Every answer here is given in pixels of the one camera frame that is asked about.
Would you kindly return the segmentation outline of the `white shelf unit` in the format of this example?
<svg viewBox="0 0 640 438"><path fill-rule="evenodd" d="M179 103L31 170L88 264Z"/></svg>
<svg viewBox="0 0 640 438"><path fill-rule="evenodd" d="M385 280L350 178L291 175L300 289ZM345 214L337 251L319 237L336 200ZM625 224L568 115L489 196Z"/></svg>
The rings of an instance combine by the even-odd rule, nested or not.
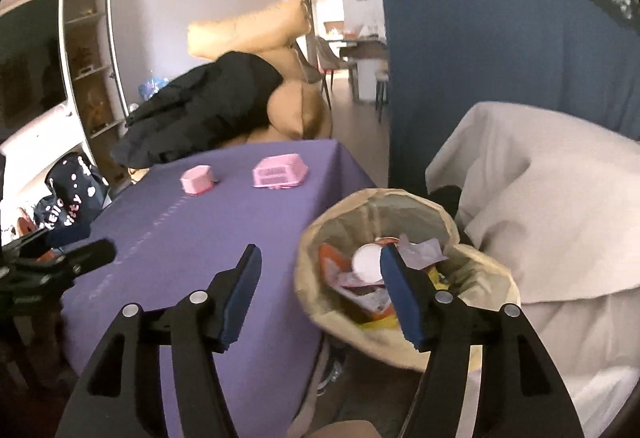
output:
<svg viewBox="0 0 640 438"><path fill-rule="evenodd" d="M129 181L111 151L129 114L115 50L112 0L58 0L58 46L67 102L75 109L82 148L113 187Z"/></svg>

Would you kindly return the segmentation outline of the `dining table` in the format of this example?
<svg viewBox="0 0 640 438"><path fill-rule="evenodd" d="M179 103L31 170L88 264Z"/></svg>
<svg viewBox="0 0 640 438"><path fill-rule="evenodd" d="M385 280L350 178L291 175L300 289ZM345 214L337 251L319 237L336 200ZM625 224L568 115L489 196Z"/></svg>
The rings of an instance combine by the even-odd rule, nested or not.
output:
<svg viewBox="0 0 640 438"><path fill-rule="evenodd" d="M341 38L329 40L338 57L349 63L348 77L355 102L370 102L376 97L378 76L388 71L387 44L382 38Z"/></svg>

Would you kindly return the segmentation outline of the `orange silver snack bag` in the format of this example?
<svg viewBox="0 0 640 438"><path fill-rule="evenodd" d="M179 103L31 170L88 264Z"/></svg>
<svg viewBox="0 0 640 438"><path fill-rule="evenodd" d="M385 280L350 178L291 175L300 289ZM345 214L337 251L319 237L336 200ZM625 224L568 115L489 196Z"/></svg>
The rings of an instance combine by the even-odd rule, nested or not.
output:
<svg viewBox="0 0 640 438"><path fill-rule="evenodd" d="M324 283L362 310L371 321L395 314L384 280L378 284L362 284L352 273L352 256L343 254L329 243L322 243L318 254Z"/></svg>

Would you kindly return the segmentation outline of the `pink slotted holder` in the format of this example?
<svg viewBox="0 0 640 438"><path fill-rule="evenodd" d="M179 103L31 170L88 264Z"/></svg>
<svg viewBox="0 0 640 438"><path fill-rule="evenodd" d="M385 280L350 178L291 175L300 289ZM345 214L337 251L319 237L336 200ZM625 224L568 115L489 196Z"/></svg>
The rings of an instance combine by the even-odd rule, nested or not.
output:
<svg viewBox="0 0 640 438"><path fill-rule="evenodd" d="M290 189L303 184L308 165L298 153L273 155L262 159L253 169L255 188Z"/></svg>

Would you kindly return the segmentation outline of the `pink hexagonal box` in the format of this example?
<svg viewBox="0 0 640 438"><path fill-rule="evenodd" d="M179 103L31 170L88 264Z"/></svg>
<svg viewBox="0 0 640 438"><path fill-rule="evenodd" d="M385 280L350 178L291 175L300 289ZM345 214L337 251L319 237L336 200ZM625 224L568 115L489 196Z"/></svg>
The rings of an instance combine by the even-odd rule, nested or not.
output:
<svg viewBox="0 0 640 438"><path fill-rule="evenodd" d="M216 185L216 178L209 165L196 165L180 176L182 190L187 195L200 195Z"/></svg>

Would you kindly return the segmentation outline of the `white tissue packet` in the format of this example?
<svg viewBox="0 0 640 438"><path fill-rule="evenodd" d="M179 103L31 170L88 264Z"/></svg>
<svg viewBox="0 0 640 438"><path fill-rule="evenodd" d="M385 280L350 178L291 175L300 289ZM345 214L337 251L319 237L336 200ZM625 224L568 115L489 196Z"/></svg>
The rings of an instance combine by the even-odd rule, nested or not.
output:
<svg viewBox="0 0 640 438"><path fill-rule="evenodd" d="M406 235L401 235L397 250L405 265L413 270L425 270L447 260L436 238L413 243Z"/></svg>

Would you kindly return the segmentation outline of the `navy hello kitty bag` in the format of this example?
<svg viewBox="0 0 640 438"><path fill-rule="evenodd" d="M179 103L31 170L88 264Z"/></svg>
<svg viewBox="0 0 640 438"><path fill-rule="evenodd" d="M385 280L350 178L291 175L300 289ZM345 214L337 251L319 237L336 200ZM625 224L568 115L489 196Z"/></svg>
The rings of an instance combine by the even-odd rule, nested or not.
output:
<svg viewBox="0 0 640 438"><path fill-rule="evenodd" d="M50 195L35 206L39 228L90 225L100 215L110 185L83 152L72 151L56 161L44 177Z"/></svg>

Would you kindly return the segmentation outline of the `red paper cup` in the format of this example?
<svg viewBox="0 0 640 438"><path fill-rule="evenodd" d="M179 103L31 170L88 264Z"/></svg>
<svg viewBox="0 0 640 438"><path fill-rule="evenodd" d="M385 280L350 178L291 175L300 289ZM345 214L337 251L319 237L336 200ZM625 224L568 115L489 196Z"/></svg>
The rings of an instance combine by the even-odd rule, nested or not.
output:
<svg viewBox="0 0 640 438"><path fill-rule="evenodd" d="M372 243L367 243L352 255L352 273L362 284L378 284L383 281L381 273L382 248L388 245L396 245L399 239L395 237L380 238Z"/></svg>

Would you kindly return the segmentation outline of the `tan sofa cushions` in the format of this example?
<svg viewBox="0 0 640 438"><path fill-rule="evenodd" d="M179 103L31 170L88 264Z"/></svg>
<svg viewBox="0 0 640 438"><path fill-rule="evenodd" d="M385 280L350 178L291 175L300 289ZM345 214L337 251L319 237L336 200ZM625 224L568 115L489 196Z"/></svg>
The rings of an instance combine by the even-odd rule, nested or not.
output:
<svg viewBox="0 0 640 438"><path fill-rule="evenodd" d="M303 0L189 24L186 42L191 56L217 62L231 55L247 56L262 73L255 79L262 98L256 102L253 119L224 136L221 147L332 137L332 113L320 92L319 71L297 45L299 36L310 30L309 9Z"/></svg>

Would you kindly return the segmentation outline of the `black jacket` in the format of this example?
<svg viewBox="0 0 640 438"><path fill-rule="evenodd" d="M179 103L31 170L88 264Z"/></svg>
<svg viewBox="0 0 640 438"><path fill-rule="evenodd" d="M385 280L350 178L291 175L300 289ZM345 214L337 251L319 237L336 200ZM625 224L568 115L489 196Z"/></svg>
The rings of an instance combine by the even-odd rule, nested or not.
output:
<svg viewBox="0 0 640 438"><path fill-rule="evenodd" d="M217 148L268 123L282 74L257 55L228 52L181 74L132 111L111 150L128 169L147 169Z"/></svg>

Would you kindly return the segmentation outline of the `blue partition panel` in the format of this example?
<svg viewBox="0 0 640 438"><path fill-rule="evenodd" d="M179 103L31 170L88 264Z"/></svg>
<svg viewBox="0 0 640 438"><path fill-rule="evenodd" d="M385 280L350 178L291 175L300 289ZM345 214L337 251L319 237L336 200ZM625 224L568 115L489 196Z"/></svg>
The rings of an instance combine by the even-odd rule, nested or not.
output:
<svg viewBox="0 0 640 438"><path fill-rule="evenodd" d="M427 165L477 102L561 111L639 135L639 31L608 0L383 0L391 186Z"/></svg>

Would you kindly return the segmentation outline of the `beige dining chair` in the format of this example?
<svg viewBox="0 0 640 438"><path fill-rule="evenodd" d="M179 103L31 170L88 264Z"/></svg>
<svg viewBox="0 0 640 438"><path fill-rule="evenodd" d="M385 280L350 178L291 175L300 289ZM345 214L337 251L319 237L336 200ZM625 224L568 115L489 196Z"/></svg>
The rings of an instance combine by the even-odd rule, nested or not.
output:
<svg viewBox="0 0 640 438"><path fill-rule="evenodd" d="M297 43L293 48L296 51L299 62L302 65L303 73L306 81L310 84L319 85L320 93L326 99L329 108L332 108L332 93L334 87L334 78L337 71L346 71L350 92L355 94L357 91L357 65L355 62L349 62L346 59L336 56L327 40L316 36L314 38L314 47L317 48L317 62L315 67L308 61L302 49Z"/></svg>

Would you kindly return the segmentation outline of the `paper trash bag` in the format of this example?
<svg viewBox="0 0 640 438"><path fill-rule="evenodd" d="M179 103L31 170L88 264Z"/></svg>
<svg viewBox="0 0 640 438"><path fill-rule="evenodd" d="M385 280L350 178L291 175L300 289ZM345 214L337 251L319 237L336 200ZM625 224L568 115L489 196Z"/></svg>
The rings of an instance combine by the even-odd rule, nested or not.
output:
<svg viewBox="0 0 640 438"><path fill-rule="evenodd" d="M337 202L299 240L294 288L320 329L395 368L422 372L436 306L519 304L506 267L461 240L440 204L400 189Z"/></svg>

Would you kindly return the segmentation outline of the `grey cloth sofa cover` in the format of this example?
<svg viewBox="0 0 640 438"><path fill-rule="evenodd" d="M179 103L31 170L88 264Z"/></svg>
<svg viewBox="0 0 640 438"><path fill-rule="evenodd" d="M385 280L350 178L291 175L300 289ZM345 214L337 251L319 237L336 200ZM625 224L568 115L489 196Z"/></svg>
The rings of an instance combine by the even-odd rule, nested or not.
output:
<svg viewBox="0 0 640 438"><path fill-rule="evenodd" d="M578 117L480 102L427 166L511 271L526 317L597 437L639 380L639 145Z"/></svg>

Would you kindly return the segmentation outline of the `purple tablecloth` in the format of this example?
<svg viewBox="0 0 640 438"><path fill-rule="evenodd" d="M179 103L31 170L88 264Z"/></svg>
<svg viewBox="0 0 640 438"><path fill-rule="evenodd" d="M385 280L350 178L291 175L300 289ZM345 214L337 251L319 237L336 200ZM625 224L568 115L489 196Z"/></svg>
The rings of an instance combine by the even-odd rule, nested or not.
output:
<svg viewBox="0 0 640 438"><path fill-rule="evenodd" d="M303 184L255 188L254 167L287 153L308 165ZM196 165L209 165L216 185L187 195L180 176ZM237 146L154 167L92 223L93 239L111 239L117 255L63 295L67 360L81 371L120 308L174 305L255 244L262 251L257 290L239 340L217 357L216 368L241 436L285 436L307 395L321 340L294 291L300 236L329 207L370 185L333 139Z"/></svg>

